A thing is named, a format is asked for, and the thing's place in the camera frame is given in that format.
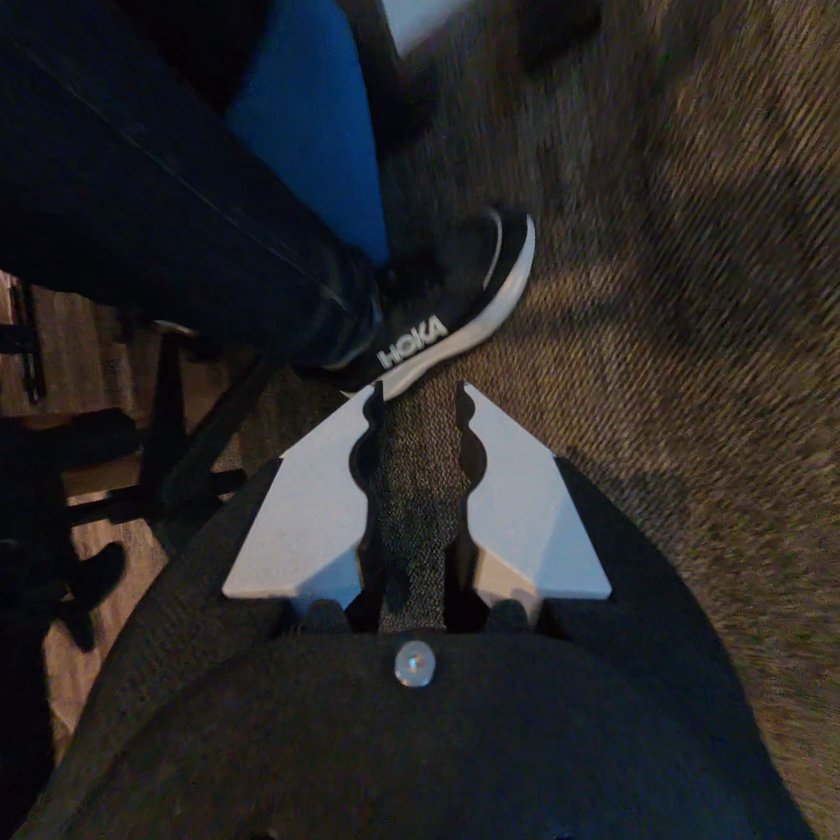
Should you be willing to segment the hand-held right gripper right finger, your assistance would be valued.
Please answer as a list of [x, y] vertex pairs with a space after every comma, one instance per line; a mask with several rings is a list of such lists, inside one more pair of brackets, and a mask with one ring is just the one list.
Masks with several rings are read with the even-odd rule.
[[554, 452], [474, 385], [456, 393], [468, 480], [456, 539], [458, 586], [492, 609], [518, 603], [529, 624], [547, 600], [613, 594]]

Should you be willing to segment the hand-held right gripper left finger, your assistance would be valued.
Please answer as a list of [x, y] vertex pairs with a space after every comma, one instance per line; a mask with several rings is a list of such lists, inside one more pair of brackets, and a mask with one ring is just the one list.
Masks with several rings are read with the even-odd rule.
[[380, 628], [387, 561], [371, 482], [385, 414], [367, 385], [280, 457], [222, 586], [232, 601], [335, 602], [354, 631]]

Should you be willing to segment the black office chair base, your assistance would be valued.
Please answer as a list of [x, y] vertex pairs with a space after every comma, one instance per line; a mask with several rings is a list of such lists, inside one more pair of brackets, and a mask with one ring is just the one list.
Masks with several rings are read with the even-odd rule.
[[[80, 651], [91, 651], [92, 614], [121, 581], [125, 550], [113, 542], [81, 560], [72, 530], [104, 520], [143, 520], [173, 557], [222, 507], [222, 496], [244, 485], [244, 470], [215, 472], [214, 465], [257, 405], [272, 370], [266, 360], [254, 359], [188, 432], [181, 357], [208, 361], [213, 350], [187, 334], [162, 337], [153, 411], [142, 432], [115, 407], [37, 430], [2, 419], [2, 634], [47, 633], [60, 622]], [[112, 466], [135, 453], [140, 473], [132, 486], [107, 490], [100, 500], [67, 503], [67, 472]]]

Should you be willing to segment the black white-soled sneaker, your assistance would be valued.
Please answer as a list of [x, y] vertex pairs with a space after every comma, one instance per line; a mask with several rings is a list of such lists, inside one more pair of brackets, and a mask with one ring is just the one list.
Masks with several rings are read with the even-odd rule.
[[435, 367], [487, 341], [508, 320], [529, 282], [536, 224], [524, 210], [491, 206], [431, 249], [379, 274], [374, 337], [337, 370], [296, 368], [351, 396], [382, 383], [389, 402]]

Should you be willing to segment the person's leg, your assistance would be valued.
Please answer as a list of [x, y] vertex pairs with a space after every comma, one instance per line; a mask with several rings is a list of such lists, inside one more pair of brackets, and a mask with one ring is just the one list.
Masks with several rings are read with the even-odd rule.
[[375, 268], [108, 2], [2, 2], [2, 270], [280, 365], [382, 326]]

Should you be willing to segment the blue panel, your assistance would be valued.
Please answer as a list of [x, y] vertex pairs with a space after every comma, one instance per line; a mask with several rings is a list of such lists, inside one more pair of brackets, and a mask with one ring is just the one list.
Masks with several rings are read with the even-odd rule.
[[376, 265], [388, 261], [367, 90], [335, 2], [270, 3], [225, 121], [335, 235]]

